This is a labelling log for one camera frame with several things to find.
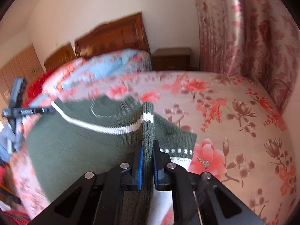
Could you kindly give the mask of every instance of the nightstand drawer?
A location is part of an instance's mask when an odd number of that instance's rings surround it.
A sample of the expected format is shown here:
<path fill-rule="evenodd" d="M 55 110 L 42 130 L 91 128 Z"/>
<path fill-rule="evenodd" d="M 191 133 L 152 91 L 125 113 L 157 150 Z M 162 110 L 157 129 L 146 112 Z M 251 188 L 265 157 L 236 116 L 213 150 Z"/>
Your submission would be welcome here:
<path fill-rule="evenodd" d="M 190 62 L 189 56 L 168 56 L 168 57 L 153 57 L 152 68 L 155 71 L 161 70 L 188 70 Z"/>

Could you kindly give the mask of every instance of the pink curtain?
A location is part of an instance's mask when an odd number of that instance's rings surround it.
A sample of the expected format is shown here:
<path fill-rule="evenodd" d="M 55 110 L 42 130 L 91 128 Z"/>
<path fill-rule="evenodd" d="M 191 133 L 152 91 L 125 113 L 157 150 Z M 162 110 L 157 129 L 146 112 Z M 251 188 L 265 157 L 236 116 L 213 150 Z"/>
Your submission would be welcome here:
<path fill-rule="evenodd" d="M 282 113 L 298 72 L 300 30 L 281 0 L 196 0 L 202 71 L 257 78 Z"/>

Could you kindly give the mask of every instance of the ceiling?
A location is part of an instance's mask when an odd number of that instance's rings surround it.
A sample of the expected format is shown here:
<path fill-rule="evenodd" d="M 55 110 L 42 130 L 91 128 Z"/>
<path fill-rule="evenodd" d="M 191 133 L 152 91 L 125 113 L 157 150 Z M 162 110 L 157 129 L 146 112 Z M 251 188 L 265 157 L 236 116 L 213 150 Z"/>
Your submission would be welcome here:
<path fill-rule="evenodd" d="M 0 44 L 26 28 L 39 0 L 15 0 L 0 21 Z"/>

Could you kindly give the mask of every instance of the wooden wardrobe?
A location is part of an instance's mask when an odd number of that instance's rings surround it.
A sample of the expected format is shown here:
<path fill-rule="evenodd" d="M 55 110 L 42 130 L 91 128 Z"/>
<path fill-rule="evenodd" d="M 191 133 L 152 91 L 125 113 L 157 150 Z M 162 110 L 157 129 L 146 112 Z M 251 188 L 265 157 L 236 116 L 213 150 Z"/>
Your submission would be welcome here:
<path fill-rule="evenodd" d="M 6 104 L 16 77 L 25 77 L 28 84 L 34 82 L 44 71 L 35 53 L 33 45 L 19 52 L 0 69 L 0 93 Z"/>

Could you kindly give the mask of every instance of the ribbed knit fabric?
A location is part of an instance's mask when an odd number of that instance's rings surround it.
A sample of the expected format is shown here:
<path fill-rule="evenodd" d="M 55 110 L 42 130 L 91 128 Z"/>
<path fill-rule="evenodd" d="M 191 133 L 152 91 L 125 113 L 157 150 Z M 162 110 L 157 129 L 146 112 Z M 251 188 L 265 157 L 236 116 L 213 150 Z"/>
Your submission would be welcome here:
<path fill-rule="evenodd" d="M 81 102 L 52 102 L 54 115 L 43 115 L 27 137 L 27 149 L 39 183 L 50 202 L 85 172 L 103 173 L 126 159 L 143 141 L 140 192 L 124 195 L 122 224 L 144 225 L 153 184 L 152 146 L 171 157 L 191 158 L 196 135 L 153 113 L 153 104 L 107 96 Z"/>

